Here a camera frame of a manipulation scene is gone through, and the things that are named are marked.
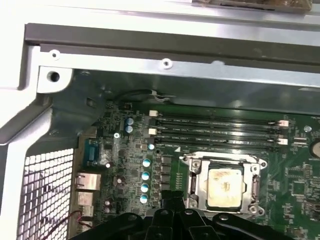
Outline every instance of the screw hole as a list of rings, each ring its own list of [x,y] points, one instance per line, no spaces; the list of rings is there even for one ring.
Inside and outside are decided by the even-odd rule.
[[[48,73],[47,79],[48,79],[49,81],[51,81],[51,82],[56,83],[56,82],[59,81],[60,75],[59,75],[59,73],[57,73],[56,71],[51,71],[51,72]]]

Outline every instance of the capacitor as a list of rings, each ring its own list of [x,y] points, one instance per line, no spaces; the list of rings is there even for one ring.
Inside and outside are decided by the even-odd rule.
[[[110,213],[110,208],[105,207],[105,208],[103,209],[103,211],[104,211],[106,214],[109,214],[109,213]]]
[[[125,131],[126,131],[128,134],[130,134],[130,133],[132,133],[132,132],[134,131],[134,128],[133,128],[132,126],[126,126],[126,127],[125,127]]]
[[[104,205],[110,207],[113,202],[114,202],[114,199],[113,199],[112,197],[108,197],[108,198],[104,201]]]
[[[149,149],[149,150],[153,150],[153,149],[155,149],[155,145],[153,145],[153,144],[149,144],[149,145],[148,145],[148,149]]]
[[[140,203],[146,204],[147,202],[148,202],[148,195],[142,194],[142,195],[140,196]]]
[[[110,161],[110,162],[107,162],[107,163],[105,164],[105,167],[106,167],[107,169],[109,169],[109,168],[112,168],[114,165],[115,165],[115,164],[114,164],[112,161]]]
[[[148,184],[143,183],[143,184],[141,185],[141,192],[146,193],[146,192],[148,192],[148,190],[149,190]]]
[[[127,125],[132,125],[132,124],[134,124],[134,122],[135,122],[135,121],[134,121],[131,117],[127,118],[126,121],[125,121],[125,123],[126,123]]]
[[[145,167],[145,168],[148,168],[150,167],[150,164],[151,164],[151,161],[150,159],[146,158],[142,161],[142,165]]]
[[[125,181],[126,181],[126,178],[125,178],[124,176],[118,176],[118,177],[116,178],[116,182],[117,182],[118,184],[124,184]]]
[[[150,174],[147,171],[144,171],[141,175],[142,180],[147,181],[150,178]]]

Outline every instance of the mounting hole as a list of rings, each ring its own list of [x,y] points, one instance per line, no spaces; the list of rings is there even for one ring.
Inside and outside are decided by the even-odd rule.
[[[51,57],[56,61],[60,58],[60,52],[56,49],[53,49],[49,52],[49,54],[51,55]]]
[[[56,83],[59,81],[60,75],[56,71],[50,71],[47,75],[47,79],[53,83]]]
[[[170,69],[173,65],[173,62],[169,58],[162,59],[162,66],[164,69]]]

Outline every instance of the blue capacitor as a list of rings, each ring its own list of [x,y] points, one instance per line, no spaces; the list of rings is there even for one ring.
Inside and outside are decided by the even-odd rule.
[[[143,165],[145,168],[150,167],[150,165],[151,165],[150,159],[148,159],[148,158],[144,159],[144,160],[142,161],[142,165]]]
[[[140,197],[140,203],[146,204],[148,202],[148,195],[142,194]]]
[[[142,180],[147,181],[150,178],[150,174],[147,171],[144,171],[141,175]]]
[[[148,190],[149,190],[149,185],[146,183],[143,183],[141,185],[141,192],[146,193],[146,192],[148,192]]]

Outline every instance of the chip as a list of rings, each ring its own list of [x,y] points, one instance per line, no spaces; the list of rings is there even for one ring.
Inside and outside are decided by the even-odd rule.
[[[208,172],[207,204],[210,207],[241,206],[243,176],[239,169],[210,169]]]

